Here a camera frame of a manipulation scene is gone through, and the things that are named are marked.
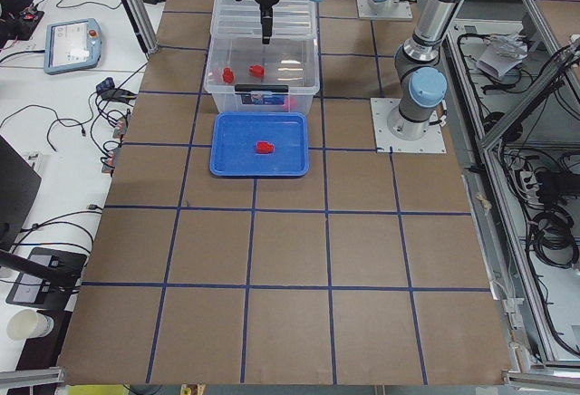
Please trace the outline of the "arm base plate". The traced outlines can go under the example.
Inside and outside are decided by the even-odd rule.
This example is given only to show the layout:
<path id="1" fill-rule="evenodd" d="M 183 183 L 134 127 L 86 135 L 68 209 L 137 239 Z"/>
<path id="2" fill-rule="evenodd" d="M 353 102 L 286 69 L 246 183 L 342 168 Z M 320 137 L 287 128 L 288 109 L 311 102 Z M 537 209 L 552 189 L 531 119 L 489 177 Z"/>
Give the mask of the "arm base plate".
<path id="1" fill-rule="evenodd" d="M 358 16 L 368 20 L 410 22 L 412 20 L 409 0 L 356 0 Z"/>
<path id="2" fill-rule="evenodd" d="M 371 98 L 376 151 L 379 153 L 446 154 L 442 128 L 444 119 L 432 110 L 421 123 L 400 115 L 398 98 Z"/>

